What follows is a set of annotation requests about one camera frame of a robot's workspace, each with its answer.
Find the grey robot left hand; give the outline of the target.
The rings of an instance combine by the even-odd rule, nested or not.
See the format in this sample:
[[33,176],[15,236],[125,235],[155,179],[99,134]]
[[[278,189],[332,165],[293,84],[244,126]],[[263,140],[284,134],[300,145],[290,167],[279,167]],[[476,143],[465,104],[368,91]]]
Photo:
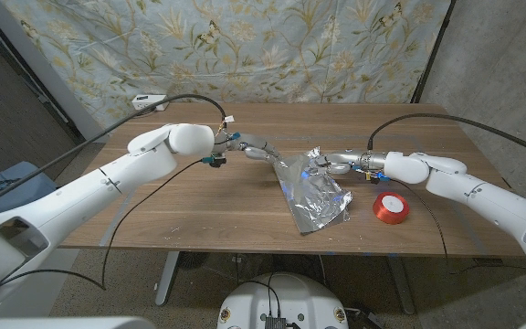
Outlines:
[[249,159],[275,164],[283,160],[276,147],[261,136],[239,133],[226,143],[229,151],[242,151]]

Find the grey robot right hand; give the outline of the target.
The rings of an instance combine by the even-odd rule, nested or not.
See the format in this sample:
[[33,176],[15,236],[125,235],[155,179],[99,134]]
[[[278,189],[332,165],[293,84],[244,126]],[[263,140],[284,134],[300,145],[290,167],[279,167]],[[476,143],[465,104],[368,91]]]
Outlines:
[[351,170],[367,168],[364,153],[354,150],[341,150],[316,157],[315,164],[328,174],[343,175]]

